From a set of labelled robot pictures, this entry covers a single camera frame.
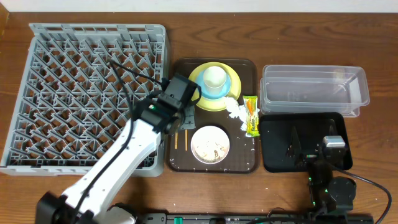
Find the clear plastic container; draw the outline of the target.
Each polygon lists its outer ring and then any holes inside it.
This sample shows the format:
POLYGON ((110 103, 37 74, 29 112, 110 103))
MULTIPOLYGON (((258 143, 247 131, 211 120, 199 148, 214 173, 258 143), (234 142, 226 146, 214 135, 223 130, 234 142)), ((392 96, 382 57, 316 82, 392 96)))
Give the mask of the clear plastic container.
POLYGON ((359 116, 370 103, 361 67, 337 65, 266 65, 260 81, 261 112, 324 113, 359 116))

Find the wooden chopstick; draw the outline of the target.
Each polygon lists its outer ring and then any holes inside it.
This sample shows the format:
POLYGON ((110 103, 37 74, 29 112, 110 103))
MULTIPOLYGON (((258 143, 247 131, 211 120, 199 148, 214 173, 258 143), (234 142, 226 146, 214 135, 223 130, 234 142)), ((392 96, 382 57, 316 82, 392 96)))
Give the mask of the wooden chopstick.
POLYGON ((174 149, 178 149, 178 132, 175 133, 174 149))
POLYGON ((188 130, 185 130, 185 151, 188 151, 188 130))

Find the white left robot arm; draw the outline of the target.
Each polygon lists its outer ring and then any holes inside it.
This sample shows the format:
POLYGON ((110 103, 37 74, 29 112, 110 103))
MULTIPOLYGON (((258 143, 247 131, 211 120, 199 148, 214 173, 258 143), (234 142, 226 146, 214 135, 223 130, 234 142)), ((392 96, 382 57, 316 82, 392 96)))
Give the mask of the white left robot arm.
POLYGON ((164 80, 130 107, 131 119, 96 164, 59 197, 47 192, 37 203, 36 223, 136 223, 137 216, 112 201, 132 173, 175 133, 185 109, 199 102, 200 85, 181 75, 164 80))

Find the yellow-green plate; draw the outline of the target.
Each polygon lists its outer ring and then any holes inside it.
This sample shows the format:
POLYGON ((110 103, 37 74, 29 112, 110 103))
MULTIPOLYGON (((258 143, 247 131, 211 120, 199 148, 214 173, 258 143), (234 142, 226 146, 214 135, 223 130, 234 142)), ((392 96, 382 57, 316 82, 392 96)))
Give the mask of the yellow-green plate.
POLYGON ((228 92, 228 94, 222 98, 219 98, 217 100, 210 100, 208 98, 205 98, 202 96, 201 93, 201 99, 197 103, 197 106, 203 110, 215 112, 215 111, 222 111, 226 109, 226 105, 224 102, 225 97, 232 97, 235 100, 237 100, 241 94, 242 86, 241 86, 241 80, 239 78, 239 75, 237 72, 232 69, 229 65, 221 62, 207 62, 199 65, 197 68, 193 70, 193 72, 189 76, 189 80, 194 81, 196 83, 196 77, 199 75, 201 71, 205 71, 207 68, 212 67, 212 66, 218 66, 221 67, 227 75, 229 75, 231 79, 231 89, 228 92))

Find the white bowl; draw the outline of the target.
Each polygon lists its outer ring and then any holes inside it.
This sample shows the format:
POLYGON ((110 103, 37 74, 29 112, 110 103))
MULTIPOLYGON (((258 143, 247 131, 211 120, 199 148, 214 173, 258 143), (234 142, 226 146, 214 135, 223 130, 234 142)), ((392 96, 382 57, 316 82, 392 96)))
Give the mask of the white bowl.
POLYGON ((194 157, 204 164, 217 164, 230 150, 230 140, 225 131, 217 126, 204 126, 192 136, 190 143, 194 157))

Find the green orange snack wrapper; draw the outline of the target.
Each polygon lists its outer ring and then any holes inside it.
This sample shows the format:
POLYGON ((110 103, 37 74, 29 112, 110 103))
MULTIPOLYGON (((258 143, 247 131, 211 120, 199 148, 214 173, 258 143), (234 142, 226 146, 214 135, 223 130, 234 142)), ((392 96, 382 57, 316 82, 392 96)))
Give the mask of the green orange snack wrapper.
POLYGON ((257 111, 257 96, 243 96, 243 100, 246 109, 246 119, 247 119, 246 133, 251 137, 258 137, 259 115, 257 111))

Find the grey plastic dish rack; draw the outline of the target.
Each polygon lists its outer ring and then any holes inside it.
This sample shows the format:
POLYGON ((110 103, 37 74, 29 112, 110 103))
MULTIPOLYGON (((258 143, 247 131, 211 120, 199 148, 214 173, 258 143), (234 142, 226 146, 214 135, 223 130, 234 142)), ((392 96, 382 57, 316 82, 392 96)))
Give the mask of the grey plastic dish rack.
POLYGON ((34 37, 1 158, 7 175, 83 175, 169 72, 160 24, 31 23, 34 37))

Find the white cup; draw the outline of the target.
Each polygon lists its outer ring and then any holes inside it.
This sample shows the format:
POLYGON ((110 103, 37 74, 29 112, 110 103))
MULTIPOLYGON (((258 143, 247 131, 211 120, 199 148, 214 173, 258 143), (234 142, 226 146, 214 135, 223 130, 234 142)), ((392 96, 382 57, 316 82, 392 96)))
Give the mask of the white cup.
POLYGON ((218 66, 209 67, 203 72, 203 81, 209 94, 218 95, 226 83, 226 72, 218 66))

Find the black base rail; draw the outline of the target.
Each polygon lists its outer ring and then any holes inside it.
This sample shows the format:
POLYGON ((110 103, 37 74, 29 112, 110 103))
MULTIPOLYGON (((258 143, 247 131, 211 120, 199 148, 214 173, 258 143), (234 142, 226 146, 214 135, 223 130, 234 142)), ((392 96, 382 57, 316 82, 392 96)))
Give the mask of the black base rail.
POLYGON ((311 212, 273 210, 267 214, 199 214, 199 213, 147 213, 138 218, 140 224, 245 224, 256 223, 297 223, 298 220, 311 223, 372 224, 370 215, 325 215, 311 212))

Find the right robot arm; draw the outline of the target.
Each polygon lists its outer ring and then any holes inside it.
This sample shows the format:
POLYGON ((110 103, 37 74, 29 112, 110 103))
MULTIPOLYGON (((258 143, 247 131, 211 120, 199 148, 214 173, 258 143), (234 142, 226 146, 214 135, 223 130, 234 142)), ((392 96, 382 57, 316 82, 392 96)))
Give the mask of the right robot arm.
POLYGON ((348 148, 341 136, 325 136, 312 154, 302 152, 298 132, 292 128, 286 156, 294 166, 306 169, 313 208, 307 217, 312 221, 347 223, 347 212, 353 209, 356 195, 354 180, 333 175, 334 164, 343 160, 348 148))

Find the white napkin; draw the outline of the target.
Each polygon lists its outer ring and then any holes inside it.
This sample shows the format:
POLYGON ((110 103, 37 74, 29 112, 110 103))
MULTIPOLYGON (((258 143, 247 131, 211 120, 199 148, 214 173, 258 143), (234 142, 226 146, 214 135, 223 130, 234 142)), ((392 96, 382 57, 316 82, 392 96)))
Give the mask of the white napkin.
POLYGON ((229 113, 229 117, 231 118, 237 118, 240 120, 240 122, 242 122, 240 129, 242 131, 247 130, 247 124, 246 124, 246 109, 244 106, 244 100, 243 100, 243 104, 239 105, 238 101, 235 100, 232 97, 225 97, 224 98, 224 102, 226 105, 226 110, 229 113))

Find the dark brown serving tray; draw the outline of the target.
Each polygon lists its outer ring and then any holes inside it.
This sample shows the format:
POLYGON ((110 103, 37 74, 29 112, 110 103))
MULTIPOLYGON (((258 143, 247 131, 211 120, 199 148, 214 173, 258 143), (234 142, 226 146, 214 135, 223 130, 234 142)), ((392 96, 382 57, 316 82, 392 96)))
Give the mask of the dark brown serving tray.
MULTIPOLYGON (((239 75, 242 83, 238 102, 243 103, 244 95, 256 95, 256 66, 246 59, 230 58, 181 58, 174 65, 174 73, 188 77, 195 68, 207 62, 221 62, 229 65, 239 75)), ((188 129, 188 151, 185 151, 185 130, 178 132, 178 149, 174 149, 175 136, 170 138, 167 148, 167 165, 175 172, 249 174, 255 171, 260 162, 259 139, 246 136, 240 129, 242 122, 229 117, 226 110, 211 112, 195 107, 195 129, 188 129), (227 157, 217 164, 204 164, 192 154, 190 143, 193 134, 204 126, 217 126, 225 131, 230 140, 227 157)))

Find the light blue small plate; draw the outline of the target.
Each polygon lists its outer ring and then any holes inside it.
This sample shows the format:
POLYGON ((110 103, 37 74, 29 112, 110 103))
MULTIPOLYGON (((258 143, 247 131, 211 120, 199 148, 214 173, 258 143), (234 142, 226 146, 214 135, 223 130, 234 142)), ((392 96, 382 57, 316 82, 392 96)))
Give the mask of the light blue small plate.
POLYGON ((201 86, 202 96, 204 96, 205 98, 208 98, 210 100, 217 100, 217 99, 222 98, 228 94, 228 92, 231 89, 231 79, 230 79, 229 75, 226 75, 226 83, 223 85, 221 91, 218 94, 213 94, 213 93, 209 93, 208 90, 206 89, 205 82, 203 79, 203 74, 204 74, 204 71, 201 71, 195 80, 196 83, 201 86))

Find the black waste tray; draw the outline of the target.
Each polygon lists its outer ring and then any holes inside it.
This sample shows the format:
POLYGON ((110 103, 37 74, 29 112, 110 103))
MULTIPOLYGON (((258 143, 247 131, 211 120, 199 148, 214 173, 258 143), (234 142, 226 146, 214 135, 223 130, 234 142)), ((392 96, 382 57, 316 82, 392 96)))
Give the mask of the black waste tray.
POLYGON ((294 159, 286 156, 293 126, 297 129, 302 152, 314 151, 325 136, 341 136, 348 150, 343 160, 334 166, 343 170, 352 168, 353 159, 345 121, 339 113, 267 114, 259 121, 262 156, 267 171, 273 173, 306 171, 296 168, 294 159))

